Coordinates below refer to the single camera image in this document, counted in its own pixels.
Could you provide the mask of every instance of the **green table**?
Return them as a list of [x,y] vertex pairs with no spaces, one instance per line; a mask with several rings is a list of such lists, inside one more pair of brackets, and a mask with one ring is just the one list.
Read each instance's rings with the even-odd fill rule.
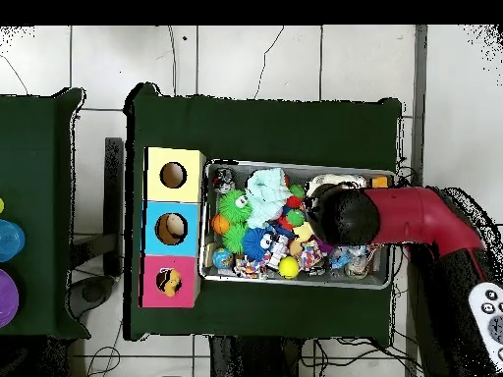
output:
[[26,234],[23,251],[0,263],[20,291],[20,307],[0,335],[87,338],[67,312],[70,269],[71,121],[83,91],[53,97],[0,96],[0,218]]
[[136,340],[144,333],[360,336],[388,345],[390,286],[371,291],[204,281],[192,309],[139,308],[142,151],[146,146],[178,147],[200,150],[206,158],[395,171],[398,100],[301,103],[162,97],[146,83],[131,92],[125,110],[125,270],[131,272],[125,281],[126,338]]

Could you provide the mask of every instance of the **shape sorter box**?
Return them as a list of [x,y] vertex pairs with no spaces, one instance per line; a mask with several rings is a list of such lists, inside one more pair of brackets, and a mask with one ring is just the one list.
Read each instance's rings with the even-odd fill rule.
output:
[[[204,163],[204,156],[197,150],[144,150],[140,307],[193,307],[196,302]],[[176,233],[170,227],[177,227]],[[178,272],[169,272],[169,276],[179,275],[181,281],[171,296],[156,282],[157,275],[165,270]]]

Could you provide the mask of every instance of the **blue cup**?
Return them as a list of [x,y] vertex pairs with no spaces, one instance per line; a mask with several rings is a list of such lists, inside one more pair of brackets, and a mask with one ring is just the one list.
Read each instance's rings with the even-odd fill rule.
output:
[[17,224],[0,220],[0,262],[8,261],[25,246],[25,233]]

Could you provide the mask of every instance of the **orange ball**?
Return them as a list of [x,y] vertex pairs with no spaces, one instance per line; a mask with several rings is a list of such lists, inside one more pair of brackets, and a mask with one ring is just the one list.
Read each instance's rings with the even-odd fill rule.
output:
[[223,235],[230,227],[231,223],[222,214],[217,214],[211,219],[211,228],[216,234]]

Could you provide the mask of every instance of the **pink box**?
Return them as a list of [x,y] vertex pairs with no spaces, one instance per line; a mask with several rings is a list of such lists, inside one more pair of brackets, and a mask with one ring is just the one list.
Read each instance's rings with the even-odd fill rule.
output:
[[[162,268],[175,269],[181,274],[182,287],[173,297],[168,297],[157,288],[155,279]],[[199,292],[199,276],[196,258],[190,256],[146,255],[141,307],[144,308],[192,308]]]

